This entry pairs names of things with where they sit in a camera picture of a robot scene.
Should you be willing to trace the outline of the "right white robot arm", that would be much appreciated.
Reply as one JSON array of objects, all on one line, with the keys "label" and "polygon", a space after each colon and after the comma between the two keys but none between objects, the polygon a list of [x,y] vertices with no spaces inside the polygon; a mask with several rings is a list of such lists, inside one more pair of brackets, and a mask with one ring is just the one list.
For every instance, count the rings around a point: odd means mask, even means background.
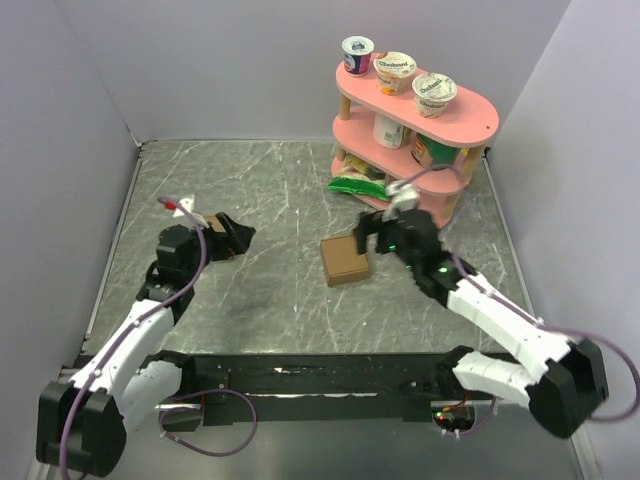
[{"label": "right white robot arm", "polygon": [[480,328],[511,356],[503,361],[457,347],[440,362],[437,386],[456,399],[477,391],[527,409],[551,435],[566,439],[609,396],[601,349],[591,340],[550,332],[524,318],[473,266],[446,250],[431,215],[411,209],[394,219],[362,213],[357,250],[377,237],[379,254],[395,254],[416,286],[444,308]]}]

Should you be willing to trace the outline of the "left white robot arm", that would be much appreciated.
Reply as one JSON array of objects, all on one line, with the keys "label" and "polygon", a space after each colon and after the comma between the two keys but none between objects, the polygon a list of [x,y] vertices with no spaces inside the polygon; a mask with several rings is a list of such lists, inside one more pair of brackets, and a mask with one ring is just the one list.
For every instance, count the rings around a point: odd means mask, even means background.
[{"label": "left white robot arm", "polygon": [[159,233],[156,259],[118,330],[70,379],[42,391],[39,462],[105,477],[122,456],[129,432],[157,404],[169,397],[185,402],[196,394],[194,359],[152,350],[185,313],[202,270],[246,253],[256,230],[223,212],[180,219]]}]

